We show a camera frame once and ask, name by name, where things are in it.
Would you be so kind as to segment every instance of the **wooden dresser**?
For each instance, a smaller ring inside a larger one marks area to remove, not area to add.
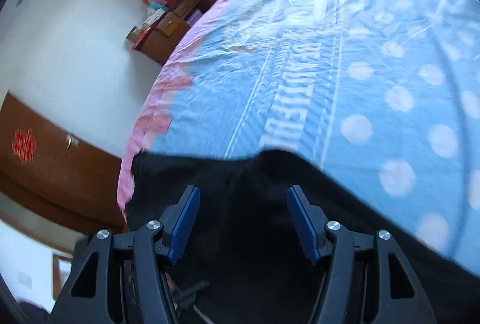
[[[0,191],[17,203],[82,233],[120,233],[120,164],[7,94],[0,110]]]
[[[175,0],[160,19],[146,28],[133,48],[159,64],[165,64],[177,44],[190,29],[185,19],[196,9],[205,14],[217,0]]]

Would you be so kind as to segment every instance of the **wooden frame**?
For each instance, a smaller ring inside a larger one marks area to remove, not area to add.
[[[60,261],[64,262],[70,262],[71,263],[72,258],[68,258],[66,256],[61,256],[57,254],[53,254],[52,257],[52,270],[53,270],[53,293],[52,297],[56,301],[58,296],[60,295],[60,292],[62,291],[62,287],[66,282],[66,277],[63,276],[62,279],[62,272],[60,270]]]

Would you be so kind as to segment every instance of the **red door decoration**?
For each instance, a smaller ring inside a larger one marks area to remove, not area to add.
[[[15,140],[11,143],[13,154],[18,156],[22,164],[27,164],[33,161],[33,152],[37,148],[37,142],[33,138],[32,130],[29,129],[27,133],[23,130],[15,131]]]

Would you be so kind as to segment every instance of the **clutter on dresser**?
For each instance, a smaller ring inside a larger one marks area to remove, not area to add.
[[[134,26],[127,39],[133,49],[165,64],[186,32],[217,0],[143,0],[146,20]]]

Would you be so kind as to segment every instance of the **black fabric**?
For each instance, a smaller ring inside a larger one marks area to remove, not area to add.
[[[200,210],[184,257],[169,274],[181,289],[210,279],[198,307],[217,324],[307,322],[322,270],[304,258],[287,211],[287,188],[294,184],[330,220],[351,231],[390,231],[417,273],[438,323],[480,322],[480,279],[288,152],[264,151],[241,161],[140,152],[131,171],[130,230],[159,218],[188,184],[200,189]],[[181,322],[199,321],[184,315]]]

